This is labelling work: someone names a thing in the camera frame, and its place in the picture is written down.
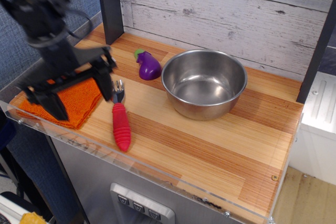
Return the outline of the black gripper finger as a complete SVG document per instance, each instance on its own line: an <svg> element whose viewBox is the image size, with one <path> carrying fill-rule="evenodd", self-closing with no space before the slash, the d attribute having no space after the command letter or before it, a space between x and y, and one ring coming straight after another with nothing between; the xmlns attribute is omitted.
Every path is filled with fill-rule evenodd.
<svg viewBox="0 0 336 224"><path fill-rule="evenodd" d="M95 80L103 98L106 101L110 101L112 98L112 80L109 70L106 68L95 69L93 79Z"/></svg>
<svg viewBox="0 0 336 224"><path fill-rule="evenodd" d="M36 95L38 103L55 119L60 121L67 121L68 114L64 104L60 100L59 96L54 93Z"/></svg>

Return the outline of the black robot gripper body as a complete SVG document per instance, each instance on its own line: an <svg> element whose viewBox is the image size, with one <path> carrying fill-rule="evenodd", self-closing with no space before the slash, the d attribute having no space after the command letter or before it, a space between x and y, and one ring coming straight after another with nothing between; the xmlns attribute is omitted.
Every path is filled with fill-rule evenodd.
<svg viewBox="0 0 336 224"><path fill-rule="evenodd" d="M93 78L95 69L109 72L116 62L110 55L110 46L80 49L62 39L48 47L38 48L41 59L26 70L17 86L26 93L31 103L38 103L38 93L57 93L86 79Z"/></svg>

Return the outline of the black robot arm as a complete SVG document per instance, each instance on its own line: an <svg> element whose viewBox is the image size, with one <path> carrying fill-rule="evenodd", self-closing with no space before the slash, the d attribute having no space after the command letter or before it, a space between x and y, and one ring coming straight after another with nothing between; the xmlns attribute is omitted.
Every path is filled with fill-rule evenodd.
<svg viewBox="0 0 336 224"><path fill-rule="evenodd" d="M41 59L22 74L17 87L32 104L41 105L57 120L68 114L58 92L92 78L102 96L113 96L110 73L116 62L108 46L79 49L70 44L64 21L70 0L1 0L1 5L23 28L27 43Z"/></svg>

